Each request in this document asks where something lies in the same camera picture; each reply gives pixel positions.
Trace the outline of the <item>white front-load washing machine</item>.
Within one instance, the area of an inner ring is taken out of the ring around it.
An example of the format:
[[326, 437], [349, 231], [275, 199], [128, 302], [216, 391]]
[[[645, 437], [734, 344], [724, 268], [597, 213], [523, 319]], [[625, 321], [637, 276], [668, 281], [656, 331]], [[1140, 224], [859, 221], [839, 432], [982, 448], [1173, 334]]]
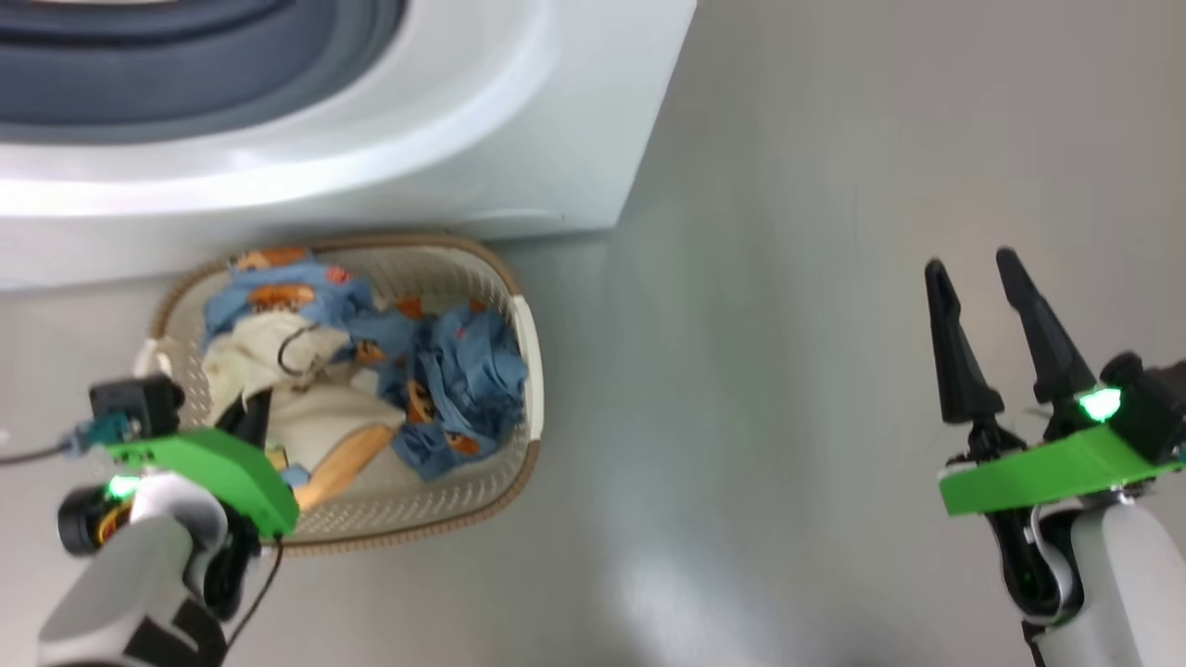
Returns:
[[0, 293], [618, 223], [699, 0], [0, 0]]

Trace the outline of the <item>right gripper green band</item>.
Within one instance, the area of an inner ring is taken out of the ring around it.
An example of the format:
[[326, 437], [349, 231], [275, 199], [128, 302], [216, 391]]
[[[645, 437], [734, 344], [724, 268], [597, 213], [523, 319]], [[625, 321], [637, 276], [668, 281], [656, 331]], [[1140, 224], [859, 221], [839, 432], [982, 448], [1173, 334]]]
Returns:
[[[1054, 309], [1010, 246], [995, 255], [1007, 300], [1022, 324], [1034, 368], [1038, 404], [1056, 404], [1092, 390], [1096, 377], [1056, 317]], [[1003, 413], [1003, 398], [987, 383], [965, 329], [961, 300], [940, 260], [924, 269], [933, 360], [944, 423], [981, 423]], [[946, 514], [962, 516], [1024, 510], [1177, 472], [1180, 459], [1152, 463], [1112, 423], [1061, 440], [1008, 453], [1002, 459], [940, 474], [938, 491]]]

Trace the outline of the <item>blue bear-print garment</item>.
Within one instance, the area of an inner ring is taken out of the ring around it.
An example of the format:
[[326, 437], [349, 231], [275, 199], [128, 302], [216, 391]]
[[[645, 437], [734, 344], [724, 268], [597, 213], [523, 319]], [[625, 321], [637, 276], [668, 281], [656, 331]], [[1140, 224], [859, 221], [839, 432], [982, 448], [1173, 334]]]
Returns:
[[366, 278], [308, 249], [248, 252], [205, 301], [202, 358], [216, 333], [273, 311], [345, 331], [347, 349], [334, 360], [355, 363], [361, 387], [404, 409], [381, 456], [400, 483], [490, 459], [521, 417], [528, 368], [512, 329], [483, 301], [433, 313], [417, 296], [380, 298]]

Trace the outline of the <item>cream perforated laundry basket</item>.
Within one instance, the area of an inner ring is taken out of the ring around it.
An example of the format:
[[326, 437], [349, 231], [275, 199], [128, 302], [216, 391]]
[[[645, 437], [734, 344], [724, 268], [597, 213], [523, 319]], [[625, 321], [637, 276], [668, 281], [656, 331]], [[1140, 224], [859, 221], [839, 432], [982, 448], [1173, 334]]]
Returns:
[[246, 252], [165, 296], [134, 364], [215, 423], [274, 390], [266, 452], [296, 485], [294, 555], [410, 542], [505, 510], [546, 425], [531, 309], [490, 250], [372, 235]]

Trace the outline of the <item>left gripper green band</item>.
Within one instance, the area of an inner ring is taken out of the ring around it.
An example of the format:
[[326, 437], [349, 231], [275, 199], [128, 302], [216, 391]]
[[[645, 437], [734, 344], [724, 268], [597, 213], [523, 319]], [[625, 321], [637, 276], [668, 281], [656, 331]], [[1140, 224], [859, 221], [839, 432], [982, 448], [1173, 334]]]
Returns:
[[300, 509], [263, 452], [270, 430], [270, 389], [251, 398], [232, 398], [219, 417], [219, 430], [106, 444], [106, 451], [130, 469], [157, 466], [180, 474], [249, 519], [261, 536], [291, 535]]

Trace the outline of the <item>cream bear-print garment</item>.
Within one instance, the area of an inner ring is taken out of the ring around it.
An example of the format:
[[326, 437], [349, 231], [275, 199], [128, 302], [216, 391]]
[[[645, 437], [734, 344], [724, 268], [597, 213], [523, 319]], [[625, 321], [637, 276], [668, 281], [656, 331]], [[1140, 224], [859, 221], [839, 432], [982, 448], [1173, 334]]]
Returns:
[[347, 491], [406, 421], [404, 409], [361, 387], [355, 363], [334, 360], [347, 341], [339, 329], [273, 311], [216, 333], [202, 358], [209, 421], [250, 398], [270, 398], [264, 447], [283, 452], [276, 469], [301, 510]]

